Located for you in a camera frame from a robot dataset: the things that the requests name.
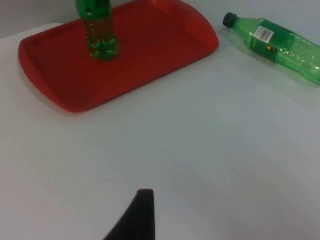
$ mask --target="bottle cap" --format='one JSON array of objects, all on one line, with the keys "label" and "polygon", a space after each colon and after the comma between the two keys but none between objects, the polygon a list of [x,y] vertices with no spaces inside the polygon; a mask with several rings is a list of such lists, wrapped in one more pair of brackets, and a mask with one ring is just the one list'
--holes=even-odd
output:
[{"label": "bottle cap", "polygon": [[228,12],[223,19],[223,25],[225,25],[228,29],[231,29],[236,23],[238,17],[236,14]]}]

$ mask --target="upright bottle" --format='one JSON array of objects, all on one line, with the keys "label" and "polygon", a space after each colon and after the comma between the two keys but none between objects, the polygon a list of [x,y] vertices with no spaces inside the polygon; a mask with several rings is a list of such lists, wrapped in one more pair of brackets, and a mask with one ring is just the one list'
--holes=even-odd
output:
[{"label": "upright bottle", "polygon": [[110,60],[118,54],[110,0],[75,0],[86,34],[89,54],[94,59]]},{"label": "upright bottle", "polygon": [[241,18],[229,12],[223,25],[255,53],[320,84],[320,46],[263,18]]}]

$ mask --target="red tray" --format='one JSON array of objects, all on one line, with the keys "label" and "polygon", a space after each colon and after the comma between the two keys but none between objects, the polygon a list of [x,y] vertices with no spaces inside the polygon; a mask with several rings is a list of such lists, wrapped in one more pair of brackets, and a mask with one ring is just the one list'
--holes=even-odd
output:
[{"label": "red tray", "polygon": [[113,9],[119,55],[91,59],[79,20],[23,39],[18,57],[33,85],[82,112],[188,65],[219,45],[209,22],[180,0],[134,0]]}]

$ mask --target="white surface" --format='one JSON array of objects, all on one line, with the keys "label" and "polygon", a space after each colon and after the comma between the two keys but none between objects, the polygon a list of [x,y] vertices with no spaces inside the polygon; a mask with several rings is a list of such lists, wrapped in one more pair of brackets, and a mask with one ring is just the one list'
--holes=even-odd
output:
[{"label": "white surface", "polygon": [[320,89],[220,27],[228,10],[258,7],[320,39],[320,3],[292,2],[194,1],[219,26],[213,55],[79,115],[40,96],[17,61],[19,41],[53,25],[0,39],[0,239],[101,240],[153,188],[158,240],[318,240]]}]

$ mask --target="black object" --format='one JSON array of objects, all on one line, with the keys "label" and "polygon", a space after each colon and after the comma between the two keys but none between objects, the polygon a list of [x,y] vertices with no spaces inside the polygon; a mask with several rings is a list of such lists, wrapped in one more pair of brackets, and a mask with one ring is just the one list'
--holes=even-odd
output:
[{"label": "black object", "polygon": [[154,191],[141,189],[104,240],[155,240],[155,238]]},{"label": "black object", "polygon": [[238,16],[234,13],[228,12],[223,19],[223,25],[225,25],[228,29],[232,28],[236,23]]}]

